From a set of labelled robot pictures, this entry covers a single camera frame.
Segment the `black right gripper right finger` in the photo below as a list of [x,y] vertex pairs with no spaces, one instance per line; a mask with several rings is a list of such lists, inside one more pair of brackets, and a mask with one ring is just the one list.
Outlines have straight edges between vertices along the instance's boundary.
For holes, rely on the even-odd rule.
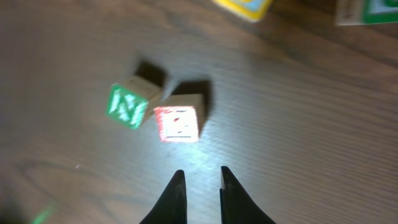
[[252,200],[227,166],[221,167],[221,223],[276,224]]

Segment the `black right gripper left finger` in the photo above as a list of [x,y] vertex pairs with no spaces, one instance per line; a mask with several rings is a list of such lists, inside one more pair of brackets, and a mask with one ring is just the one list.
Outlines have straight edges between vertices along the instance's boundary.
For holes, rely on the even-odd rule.
[[177,170],[140,224],[187,224],[185,174]]

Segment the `red letter E block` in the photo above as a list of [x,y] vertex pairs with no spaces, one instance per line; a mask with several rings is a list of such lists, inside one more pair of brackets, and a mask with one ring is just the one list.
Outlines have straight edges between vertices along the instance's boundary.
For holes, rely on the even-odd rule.
[[201,94],[171,95],[154,108],[162,142],[197,142],[205,121]]

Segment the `green letter N block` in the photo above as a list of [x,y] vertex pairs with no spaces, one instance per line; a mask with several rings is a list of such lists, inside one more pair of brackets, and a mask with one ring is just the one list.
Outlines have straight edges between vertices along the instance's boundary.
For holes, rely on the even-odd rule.
[[162,88],[140,76],[111,85],[106,115],[129,129],[138,129],[159,105]]

